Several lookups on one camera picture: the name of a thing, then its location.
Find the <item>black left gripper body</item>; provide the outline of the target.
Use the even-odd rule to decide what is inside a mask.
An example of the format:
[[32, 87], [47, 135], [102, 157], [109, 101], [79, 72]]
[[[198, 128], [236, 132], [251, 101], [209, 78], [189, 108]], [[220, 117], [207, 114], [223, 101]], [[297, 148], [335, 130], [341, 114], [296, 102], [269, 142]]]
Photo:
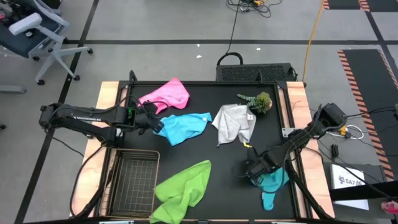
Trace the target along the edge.
[[136, 109], [136, 127], [137, 128], [154, 128], [157, 106], [152, 102], [144, 102], [142, 106]]

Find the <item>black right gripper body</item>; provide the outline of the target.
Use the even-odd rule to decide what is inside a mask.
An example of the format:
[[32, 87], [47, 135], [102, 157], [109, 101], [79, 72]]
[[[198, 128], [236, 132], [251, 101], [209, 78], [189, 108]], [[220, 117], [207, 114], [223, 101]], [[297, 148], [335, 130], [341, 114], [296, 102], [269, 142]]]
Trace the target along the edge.
[[261, 175], [271, 174], [280, 168], [280, 162], [268, 151], [258, 153], [255, 148], [248, 149], [247, 152], [246, 175], [255, 183], [259, 183]]

